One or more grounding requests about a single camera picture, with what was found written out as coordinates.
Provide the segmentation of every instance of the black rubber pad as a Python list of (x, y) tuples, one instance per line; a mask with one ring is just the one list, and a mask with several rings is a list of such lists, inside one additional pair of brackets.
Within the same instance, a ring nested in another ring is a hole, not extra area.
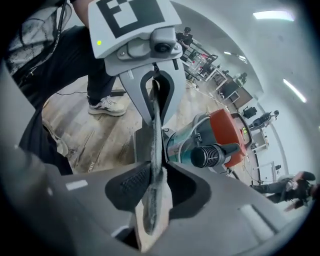
[(150, 162), (146, 162), (105, 185), (105, 195), (118, 210), (134, 212), (150, 185), (150, 168)]

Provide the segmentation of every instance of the wooden floor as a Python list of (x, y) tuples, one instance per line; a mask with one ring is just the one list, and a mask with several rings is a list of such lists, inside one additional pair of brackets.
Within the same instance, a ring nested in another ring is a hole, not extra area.
[[(59, 93), (70, 94), (73, 92), (86, 92), (88, 78), (82, 77), (70, 84)], [(210, 83), (200, 82), (199, 91), (188, 83), (185, 85), (185, 94), (177, 112), (165, 125), (167, 128), (179, 130), (190, 123), (194, 116), (201, 112), (214, 112), (224, 106), (222, 100), (215, 93), (216, 86)], [(122, 87), (119, 79), (116, 80), (114, 89)], [(69, 148), (67, 158), (75, 173), (87, 173), (108, 170), (134, 162), (133, 151), (130, 147), (131, 136), (141, 127), (142, 118), (128, 95), (115, 98), (115, 101), (127, 107), (126, 114), (121, 117), (112, 117), (105, 114), (88, 114), (88, 101), (86, 93), (74, 93), (72, 95), (53, 95), (43, 109), (43, 118), (47, 120)], [(257, 172), (252, 173), (248, 163), (245, 171), (244, 162), (234, 167), (240, 180), (247, 185), (252, 179), (258, 179)], [(136, 208), (138, 233), (140, 237), (140, 249), (145, 252), (161, 235), (168, 225), (168, 213), (172, 207), (171, 192), (167, 186), (164, 193), (161, 225), (154, 236), (148, 236), (142, 225), (143, 206), (140, 203)]]

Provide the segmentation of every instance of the black cylinder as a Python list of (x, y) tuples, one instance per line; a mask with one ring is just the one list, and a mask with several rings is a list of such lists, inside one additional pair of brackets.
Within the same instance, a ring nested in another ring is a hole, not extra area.
[(158, 43), (155, 47), (154, 47), (154, 50), (157, 52), (157, 53), (168, 53), (171, 51), (171, 46), (167, 43)]
[(225, 153), (216, 144), (198, 146), (191, 151), (191, 162), (195, 167), (214, 167), (225, 162)]

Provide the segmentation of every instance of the white wire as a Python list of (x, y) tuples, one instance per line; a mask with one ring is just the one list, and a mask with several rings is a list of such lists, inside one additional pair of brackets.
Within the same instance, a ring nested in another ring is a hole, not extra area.
[[(251, 178), (253, 181), (256, 181), (256, 182), (259, 183), (260, 180), (254, 179), (254, 178), (252, 177), (252, 175), (250, 174), (250, 172), (247, 170), (247, 168), (246, 168), (246, 160), (244, 160), (244, 165), (242, 165), (242, 169), (245, 170), (245, 171), (249, 174), (250, 178)], [(273, 182), (273, 181), (269, 181), (269, 180), (261, 180), (261, 181), (264, 182), (264, 183), (265, 183), (265, 182)]]
[(192, 86), (192, 85), (188, 84), (187, 82), (190, 82), (190, 83), (192, 83), (193, 85), (194, 85), (194, 83), (193, 83), (193, 82), (191, 82), (191, 81), (189, 81), (189, 80), (186, 80), (186, 84), (187, 84), (188, 86), (190, 86), (191, 88), (193, 88), (194, 90), (196, 90), (198, 93), (201, 93), (202, 95), (207, 96), (207, 97), (209, 97), (210, 99), (213, 99), (214, 101), (216, 101), (217, 103), (221, 104), (221, 105), (222, 105), (222, 106), (224, 106), (225, 108), (227, 108), (227, 107), (228, 107), (227, 105), (225, 105), (225, 104), (221, 103), (219, 100), (215, 99), (214, 97), (211, 97), (210, 95), (205, 94), (205, 93), (203, 93), (203, 92), (202, 92), (202, 91), (200, 91), (200, 90), (197, 90), (194, 86)]
[(194, 132), (194, 130), (199, 126), (201, 125), (204, 121), (210, 119), (209, 116), (205, 117), (204, 119), (200, 120), (194, 127), (192, 127), (190, 133), (188, 134), (188, 136), (185, 138), (185, 140), (180, 144), (179, 146), (179, 151), (178, 151), (178, 160), (179, 160), (179, 163), (181, 163), (181, 149), (183, 147), (183, 145), (186, 143), (186, 141), (189, 139), (189, 137), (192, 135), (192, 133)]

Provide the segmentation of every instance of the ceiling light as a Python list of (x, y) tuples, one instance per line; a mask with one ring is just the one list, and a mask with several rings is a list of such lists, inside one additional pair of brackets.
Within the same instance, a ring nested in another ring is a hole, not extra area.
[(239, 60), (240, 60), (240, 61), (242, 61), (242, 62), (244, 62), (245, 64), (248, 64), (248, 62), (247, 62), (247, 59), (246, 59), (246, 58), (240, 58), (240, 57), (239, 57)]
[(291, 83), (289, 83), (286, 79), (283, 79), (283, 82), (299, 97), (303, 103), (307, 102), (307, 99)]
[(295, 19), (293, 15), (285, 10), (269, 10), (269, 11), (261, 11), (255, 12), (254, 17), (257, 20), (261, 19), (279, 19), (293, 22)]

